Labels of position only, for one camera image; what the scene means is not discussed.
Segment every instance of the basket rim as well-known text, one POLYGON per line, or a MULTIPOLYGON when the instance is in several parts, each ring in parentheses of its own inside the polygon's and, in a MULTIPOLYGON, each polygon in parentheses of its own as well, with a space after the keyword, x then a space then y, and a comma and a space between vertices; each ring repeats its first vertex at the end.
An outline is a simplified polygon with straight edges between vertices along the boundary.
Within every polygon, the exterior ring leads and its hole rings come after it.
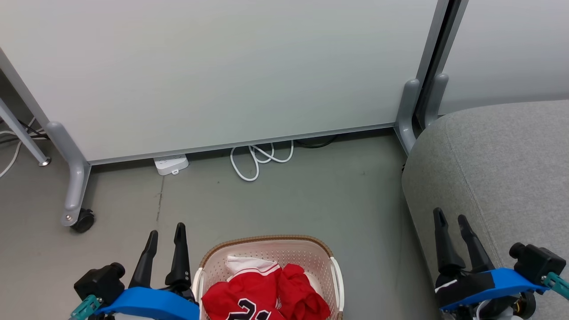
POLYGON ((275 240, 303 240, 303 241, 310 241, 312 243, 317 244, 318 246, 320 246, 322 249, 324 249, 324 251, 326 252, 326 254, 328 255, 328 257, 333 257, 334 254, 332 253, 332 251, 330 250, 330 248, 324 243, 322 242, 320 239, 312 237, 312 236, 305 236, 305 235, 273 235, 273 236, 257 236, 257 237, 247 237, 247 238, 240 238, 240 239, 236 239, 236 240, 231 240, 231 241, 226 241, 223 243, 220 243, 218 245, 216 245, 215 247, 213 247, 212 249, 210 249, 208 251, 208 253, 205 254, 205 256, 203 257, 203 259, 201 259, 200 262, 200 266, 199 268, 204 268, 205 264, 208 262, 209 258, 216 253, 217 251, 226 248, 226 247, 230 247, 232 245, 237 245, 237 244, 244 244, 244 243, 254 243, 254 242, 262 242, 262 241, 275 241, 275 240))

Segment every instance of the gray floor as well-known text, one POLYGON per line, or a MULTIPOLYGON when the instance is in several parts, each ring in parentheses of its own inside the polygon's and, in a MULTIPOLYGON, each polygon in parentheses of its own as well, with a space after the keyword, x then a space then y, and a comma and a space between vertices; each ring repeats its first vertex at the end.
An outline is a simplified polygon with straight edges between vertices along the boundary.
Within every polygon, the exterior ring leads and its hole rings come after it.
MULTIPOLYGON (((391 131, 295 148, 285 164, 261 165, 248 183, 228 152, 189 155, 190 167, 162 177, 148 161, 95 167, 84 206, 97 222, 83 235, 59 224, 67 165, 37 166, 23 149, 0 178, 0 310, 6 319, 67 319, 79 304, 73 283, 118 261, 131 273, 148 233, 160 234, 153 286, 170 270, 176 223, 188 228, 191 268, 214 245, 239 237, 305 234, 334 252, 344 275, 346 319, 435 319, 437 312, 401 191, 401 147, 391 131)), ((0 145, 0 169, 14 144, 0 145)), ((286 157, 288 150, 277 151, 286 157)), ((250 156, 236 162, 254 170, 250 156)))

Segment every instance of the gray metal leg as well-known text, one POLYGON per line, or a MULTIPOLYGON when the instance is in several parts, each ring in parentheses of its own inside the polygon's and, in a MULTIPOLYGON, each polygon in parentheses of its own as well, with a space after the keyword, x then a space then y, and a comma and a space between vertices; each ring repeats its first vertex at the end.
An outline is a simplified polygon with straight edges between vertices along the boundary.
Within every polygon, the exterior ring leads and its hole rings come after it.
POLYGON ((439 118, 440 102, 443 101, 444 90, 447 87, 448 76, 444 73, 436 75, 433 79, 431 94, 427 98, 423 119, 419 119, 424 128, 439 118))
POLYGON ((413 111, 415 111, 415 104, 417 103, 420 89, 420 81, 417 79, 412 79, 405 83, 397 119, 395 120, 395 133, 406 154, 409 154, 416 140, 411 119, 413 118, 413 111))
POLYGON ((34 140, 26 132, 24 127, 18 122, 18 119, 14 116, 12 111, 8 109, 8 106, 0 99, 0 118, 10 127, 10 129, 16 134, 16 136, 22 141, 22 143, 28 148, 32 155, 38 160, 39 166, 44 167, 49 165, 51 162, 50 157, 46 157, 41 150, 39 150, 38 145, 35 144, 34 140))
POLYGON ((65 197, 65 208, 61 216, 61 224, 69 227, 77 222, 91 165, 87 163, 83 154, 61 123, 53 121, 48 123, 46 131, 69 164, 69 186, 67 196, 65 197))

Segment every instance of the laundry basket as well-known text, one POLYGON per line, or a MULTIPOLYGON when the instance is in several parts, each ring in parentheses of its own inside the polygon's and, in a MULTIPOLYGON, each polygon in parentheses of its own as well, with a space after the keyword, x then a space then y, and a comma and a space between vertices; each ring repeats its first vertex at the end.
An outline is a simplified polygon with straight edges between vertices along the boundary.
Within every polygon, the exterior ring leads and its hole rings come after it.
POLYGON ((330 307, 328 320, 342 320, 344 283, 332 251, 314 237, 296 235, 243 238, 213 247, 202 259, 193 278, 192 291, 200 304, 200 320, 209 320, 201 303, 204 293, 231 276, 225 266, 227 256, 276 261, 281 267, 289 263, 300 265, 309 278, 320 284, 322 297, 330 307))

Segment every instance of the black caster wheel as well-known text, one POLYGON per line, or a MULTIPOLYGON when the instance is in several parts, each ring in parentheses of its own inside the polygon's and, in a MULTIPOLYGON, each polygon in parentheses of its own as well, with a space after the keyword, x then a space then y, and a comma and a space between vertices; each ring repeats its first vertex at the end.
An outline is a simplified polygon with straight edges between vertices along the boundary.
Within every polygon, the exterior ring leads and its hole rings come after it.
POLYGON ((71 226, 71 228, 77 233, 84 233, 85 231, 91 229, 95 223, 95 215, 91 209, 83 209, 79 211, 79 216, 77 217, 77 222, 71 226))
POLYGON ((535 297, 531 292, 522 292, 514 305, 514 315, 522 319, 529 319, 535 312, 535 297))

